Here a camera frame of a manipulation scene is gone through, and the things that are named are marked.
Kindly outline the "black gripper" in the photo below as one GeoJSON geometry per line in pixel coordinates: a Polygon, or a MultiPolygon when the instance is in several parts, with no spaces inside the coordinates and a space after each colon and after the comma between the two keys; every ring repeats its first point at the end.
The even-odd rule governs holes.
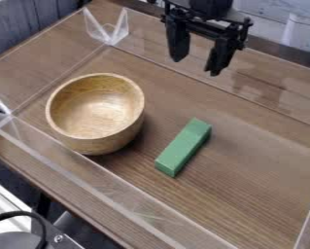
{"type": "Polygon", "coordinates": [[[180,62],[191,52],[192,32],[216,40],[204,71],[216,77],[243,50],[252,19],[235,8],[235,0],[164,0],[169,54],[180,62]]]}

